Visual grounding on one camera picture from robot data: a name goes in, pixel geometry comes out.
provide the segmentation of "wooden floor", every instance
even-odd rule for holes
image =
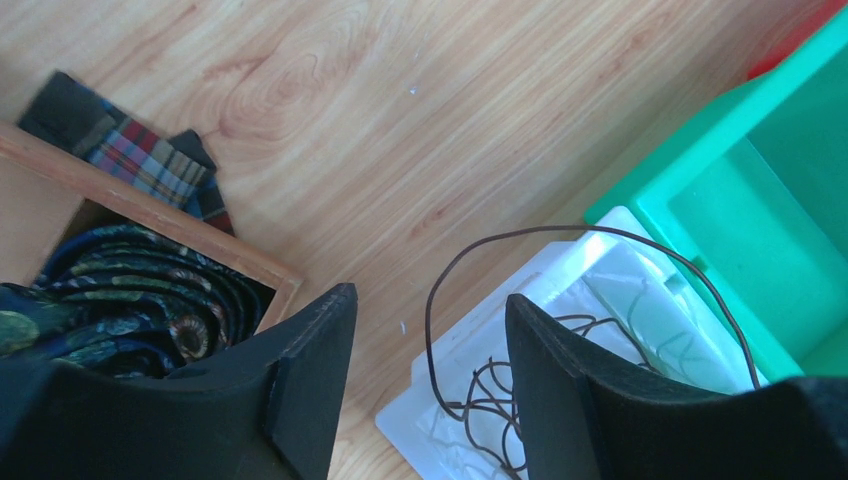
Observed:
[[[573,222],[820,4],[809,0],[3,0],[0,119],[65,70],[195,128],[240,236],[360,313],[331,477],[416,478],[374,426],[427,290],[488,234]],[[445,331],[553,237],[487,247]]]

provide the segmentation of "cable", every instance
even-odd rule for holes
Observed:
[[[427,305],[426,305],[425,310],[424,310],[424,340],[426,342],[425,350],[426,350],[426,353],[427,353],[427,368],[428,368],[428,372],[429,372],[429,376],[430,376],[430,385],[433,389],[433,395],[436,397],[436,401],[439,403],[439,406],[442,408],[442,410],[444,410],[444,412],[449,417],[453,418],[454,420],[466,423],[466,433],[469,436],[469,439],[472,442],[472,445],[474,445],[475,448],[486,451],[490,455],[497,458],[498,461],[501,462],[502,466],[507,471],[507,473],[509,473],[511,476],[514,476],[515,472],[517,472],[518,470],[523,469],[523,466],[520,467],[519,469],[515,469],[514,467],[512,467],[509,464],[508,459],[505,461],[504,459],[501,459],[497,454],[492,452],[490,449],[478,446],[477,443],[471,438],[471,434],[468,431],[468,426],[467,426],[468,425],[467,422],[468,422],[468,418],[469,418],[468,416],[469,416],[469,413],[470,413],[471,410],[486,411],[486,412],[494,413],[494,414],[504,418],[507,421],[507,429],[513,428],[514,431],[516,432],[516,434],[520,438],[521,430],[520,430],[520,427],[517,423],[517,412],[516,412],[515,406],[513,405],[511,407],[512,411],[514,413],[512,415],[507,413],[503,409],[503,407],[501,406],[502,404],[505,404],[505,403],[511,403],[511,401],[509,401],[509,400],[498,400],[498,399],[494,398],[494,396],[491,395],[491,393],[488,390],[486,390],[485,387],[483,387],[483,390],[484,390],[484,392],[486,392],[488,394],[488,396],[490,398],[488,398],[488,399],[478,399],[478,400],[472,399],[475,385],[479,385],[479,386],[482,387],[482,383],[479,380],[480,374],[482,374],[482,372],[487,370],[487,369],[492,369],[495,366],[496,363],[492,362],[492,360],[490,359],[489,363],[485,367],[483,367],[479,371],[474,372],[474,378],[472,380],[471,387],[470,387],[469,392],[468,392],[468,397],[466,398],[466,403],[456,402],[456,401],[454,401],[454,402],[445,401],[445,399],[442,397],[441,391],[439,390],[438,381],[436,380],[435,364],[434,364],[434,361],[433,361],[433,335],[432,335],[432,331],[431,331],[433,301],[436,298],[436,292],[438,292],[439,287],[445,281],[448,274],[450,274],[450,272],[456,267],[456,265],[460,262],[460,260],[462,260],[471,251],[473,251],[476,248],[483,246],[487,243],[496,242],[496,241],[499,241],[499,240],[506,240],[506,239],[509,239],[509,238],[514,238],[514,237],[523,236],[523,235],[529,235],[529,234],[532,234],[532,233],[540,233],[540,232],[602,232],[602,233],[608,233],[608,234],[612,234],[612,235],[618,235],[618,236],[622,236],[622,237],[629,238],[631,240],[637,241],[637,242],[642,243],[644,245],[647,245],[651,248],[654,248],[654,249],[670,256],[671,258],[677,260],[681,264],[683,264],[695,276],[697,276],[698,279],[701,282],[703,282],[703,284],[710,291],[710,294],[713,296],[713,298],[715,298],[716,302],[718,303],[719,309],[721,309],[722,314],[724,314],[724,316],[727,318],[727,321],[730,324],[730,327],[733,329],[733,332],[736,334],[736,337],[739,340],[739,346],[742,348],[742,353],[745,357],[745,363],[748,367],[748,373],[751,376],[751,383],[753,384],[755,389],[760,388],[760,381],[759,381],[759,378],[757,377],[757,368],[756,368],[756,365],[754,363],[753,355],[751,355],[751,349],[748,346],[748,342],[745,339],[745,335],[742,332],[742,329],[739,327],[739,324],[736,322],[736,319],[733,317],[733,314],[730,312],[730,309],[727,307],[727,304],[725,303],[724,299],[721,297],[721,294],[718,292],[718,290],[712,284],[712,282],[710,282],[710,280],[707,278],[707,276],[704,275],[704,273],[695,264],[693,264],[692,262],[690,262],[689,260],[684,258],[679,253],[675,252],[674,250],[672,250],[672,249],[670,249],[670,248],[668,248],[664,245],[661,245],[661,244],[659,244],[659,243],[657,243],[653,240],[650,240],[650,239],[647,239],[645,237],[636,235],[635,233],[631,233],[631,232],[628,232],[626,230],[621,230],[621,229],[618,229],[618,228],[603,227],[603,226],[599,226],[599,225],[547,225],[547,226],[523,228],[523,229],[520,229],[520,230],[514,230],[514,231],[511,231],[511,232],[501,233],[501,234],[498,234],[498,235],[492,235],[492,236],[489,236],[489,237],[482,238],[482,239],[477,240],[476,242],[472,243],[471,245],[468,245],[461,252],[459,252],[459,254],[457,254],[456,257],[454,257],[453,260],[451,260],[450,263],[448,263],[448,266],[445,267],[444,271],[439,275],[439,277],[436,279],[435,283],[433,284],[433,287],[430,289],[430,294],[427,297]],[[569,317],[569,318],[587,317],[586,319],[590,319],[593,322],[597,322],[597,320],[595,320],[594,317],[591,317],[591,316],[571,315],[571,316],[566,316],[566,317]],[[642,355],[643,360],[645,360],[645,363],[647,363],[647,359],[645,358],[644,353],[640,351],[640,354]],[[498,385],[498,387],[503,389],[503,390],[506,390],[501,385]],[[456,413],[455,410],[461,410],[462,413],[461,414]]]
[[[615,318],[606,317],[599,320],[598,318],[588,314],[570,314],[554,317],[554,320],[560,323],[574,320],[588,321],[588,323],[584,323],[574,328],[566,326],[566,328],[570,328],[572,332],[577,333],[583,336],[584,338],[587,338],[596,327],[609,324],[615,325],[618,328],[618,331],[630,341],[633,348],[639,354],[641,358],[641,363],[639,363],[639,366],[644,367],[654,373],[659,373],[657,369],[655,369],[650,365],[650,363],[648,363],[648,357],[645,354],[645,351],[639,345],[639,343],[633,339],[633,337],[622,327],[621,323],[618,322]],[[500,378],[498,378],[498,374],[495,371],[495,367],[511,368],[511,366],[512,365],[509,362],[495,361],[492,357],[489,357],[488,361],[486,362],[486,364],[483,365],[483,367],[478,370],[474,370],[474,372],[472,372],[472,378],[468,387],[466,402],[461,416],[463,418],[465,437],[468,440],[468,443],[476,451],[483,452],[495,459],[498,462],[501,470],[503,470],[503,472],[511,479],[520,479],[521,477],[518,474],[527,468],[527,463],[525,461],[521,465],[516,466],[510,458],[509,449],[507,448],[507,438],[509,437],[510,430],[515,432],[515,436],[516,438],[518,438],[519,442],[522,441],[521,426],[518,421],[518,404],[515,401],[515,398],[513,397],[512,388],[507,387],[506,384]],[[483,374],[486,371],[489,372],[489,376],[491,377],[491,381],[495,389],[499,390],[500,394],[505,395],[505,398],[498,398],[498,396],[496,396],[492,392],[492,390],[487,388],[486,385],[483,383],[481,378],[483,377]],[[480,391],[483,392],[485,398],[475,398],[475,390],[477,390],[478,388]],[[507,411],[504,409],[505,405],[509,405],[509,413],[507,413]],[[475,439],[471,428],[472,411],[493,414],[495,415],[495,417],[499,417],[505,422],[503,429],[501,430],[500,455],[498,455],[491,448],[483,446]]]

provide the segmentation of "red object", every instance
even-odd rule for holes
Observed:
[[[825,2],[822,8],[802,22],[785,40],[772,48],[762,60],[754,65],[754,68],[748,72],[748,80],[757,78],[780,65],[780,62],[813,36],[845,5],[848,5],[848,0],[828,0]]]

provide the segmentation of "patterned fabric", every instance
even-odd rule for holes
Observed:
[[[131,118],[110,131],[86,160],[177,208],[185,206],[210,173]]]
[[[235,234],[214,178],[215,163],[192,130],[165,141],[62,72],[53,74],[18,126]]]
[[[205,184],[197,187],[194,196],[188,200],[183,210],[218,230],[235,235],[233,222],[230,220],[230,214],[227,212],[227,208],[224,205],[224,198],[221,196],[221,190],[218,188],[218,181],[215,179],[214,174],[218,169],[215,166],[215,162],[212,161],[212,157],[203,148],[203,142],[200,136],[194,130],[186,130],[172,137],[169,141],[174,148],[188,155],[212,173]]]
[[[0,356],[161,378],[253,335],[271,292],[137,225],[63,244],[33,288],[0,284]]]

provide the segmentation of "black object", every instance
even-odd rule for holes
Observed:
[[[0,476],[326,478],[356,322],[342,284],[163,380],[0,361]]]
[[[848,379],[726,396],[639,368],[521,295],[506,332],[532,480],[848,478]]]
[[[63,72],[54,72],[18,120],[18,127],[55,147],[74,153],[79,142],[109,115],[109,109],[96,93],[80,88]]]

